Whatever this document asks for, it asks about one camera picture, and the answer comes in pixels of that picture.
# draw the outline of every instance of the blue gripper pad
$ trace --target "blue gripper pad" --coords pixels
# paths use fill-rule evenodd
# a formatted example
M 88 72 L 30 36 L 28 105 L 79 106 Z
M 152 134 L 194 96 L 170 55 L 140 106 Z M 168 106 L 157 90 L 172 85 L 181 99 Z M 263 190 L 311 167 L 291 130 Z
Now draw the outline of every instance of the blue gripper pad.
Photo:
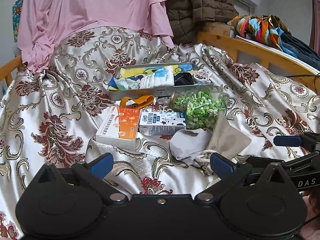
M 273 143 L 276 146 L 299 147 L 302 145 L 303 141 L 300 136 L 277 135 L 273 138 Z
M 211 154 L 210 166 L 220 179 L 224 179 L 237 168 L 236 164 L 223 157 L 219 153 Z
M 91 165 L 89 171 L 99 179 L 103 179 L 112 170 L 112 168 L 113 156 L 112 154 L 108 154 L 95 164 Z

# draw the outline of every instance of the small package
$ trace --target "small package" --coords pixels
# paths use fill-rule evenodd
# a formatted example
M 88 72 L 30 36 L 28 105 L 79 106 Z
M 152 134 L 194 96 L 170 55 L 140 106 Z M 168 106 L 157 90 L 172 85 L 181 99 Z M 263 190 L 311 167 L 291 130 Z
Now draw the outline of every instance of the small package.
M 186 128 L 184 114 L 177 112 L 143 112 L 139 122 L 139 130 L 145 135 L 174 135 Z
M 110 106 L 106 118 L 96 133 L 96 141 L 134 150 L 139 118 L 139 109 Z

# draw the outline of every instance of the wooden bed frame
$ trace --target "wooden bed frame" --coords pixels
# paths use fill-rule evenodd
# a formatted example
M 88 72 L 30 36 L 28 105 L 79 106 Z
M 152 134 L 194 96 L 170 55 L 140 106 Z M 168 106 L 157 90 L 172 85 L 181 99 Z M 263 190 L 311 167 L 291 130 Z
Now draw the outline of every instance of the wooden bed frame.
M 260 58 L 260 64 L 265 68 L 269 68 L 269 64 L 274 64 L 284 70 L 292 73 L 293 75 L 316 75 L 318 71 L 315 69 L 311 71 L 305 66 L 291 60 L 287 57 L 283 57 L 279 54 L 272 52 L 271 50 L 259 47 L 255 44 L 241 41 L 238 39 L 230 38 L 227 36 L 216 35 L 209 32 L 199 32 L 198 42 L 206 45 L 213 45 L 228 52 L 229 56 L 234 62 L 238 62 L 240 51 L 256 56 Z M 12 82 L 11 72 L 22 67 L 21 56 L 13 59 L 0 68 L 0 81 L 5 79 L 9 86 Z M 313 91 L 320 90 L 320 79 L 315 77 L 299 77 L 295 78 L 297 82 L 304 84 L 306 87 Z

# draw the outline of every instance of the metal tray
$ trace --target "metal tray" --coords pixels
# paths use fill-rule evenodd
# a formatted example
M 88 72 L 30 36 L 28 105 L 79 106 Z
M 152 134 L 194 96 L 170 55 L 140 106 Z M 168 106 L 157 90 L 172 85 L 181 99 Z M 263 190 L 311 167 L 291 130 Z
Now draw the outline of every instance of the metal tray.
M 170 65 L 181 65 L 181 64 L 190 64 L 190 63 L 158 63 L 158 64 L 143 64 L 143 65 L 132 65 L 132 66 L 124 66 L 124 69 L 132 69 L 132 68 L 142 68 L 142 67 L 154 67 L 154 66 L 170 66 Z M 199 70 L 199 68 L 192 64 L 193 70 Z M 115 73 L 115 77 L 119 76 L 118 69 Z M 183 92 L 185 90 L 193 89 L 201 85 L 190 85 L 190 86 L 175 86 L 175 87 L 159 87 L 159 88 L 146 88 L 146 89 L 130 89 L 130 90 L 116 90 L 109 91 L 110 99 L 112 101 L 119 101 L 124 97 L 130 97 L 133 99 L 137 99 L 142 96 L 152 95 L 154 97 L 169 97 L 174 92 Z M 213 89 L 213 84 L 206 84 L 209 88 Z

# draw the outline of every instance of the brown quilted jacket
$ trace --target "brown quilted jacket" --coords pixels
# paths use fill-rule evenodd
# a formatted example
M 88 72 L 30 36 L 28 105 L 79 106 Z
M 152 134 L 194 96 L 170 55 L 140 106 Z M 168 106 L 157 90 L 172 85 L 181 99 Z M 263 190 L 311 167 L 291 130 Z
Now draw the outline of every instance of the brown quilted jacket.
M 195 43 L 203 22 L 227 23 L 239 15 L 232 0 L 169 0 L 165 5 L 175 44 Z

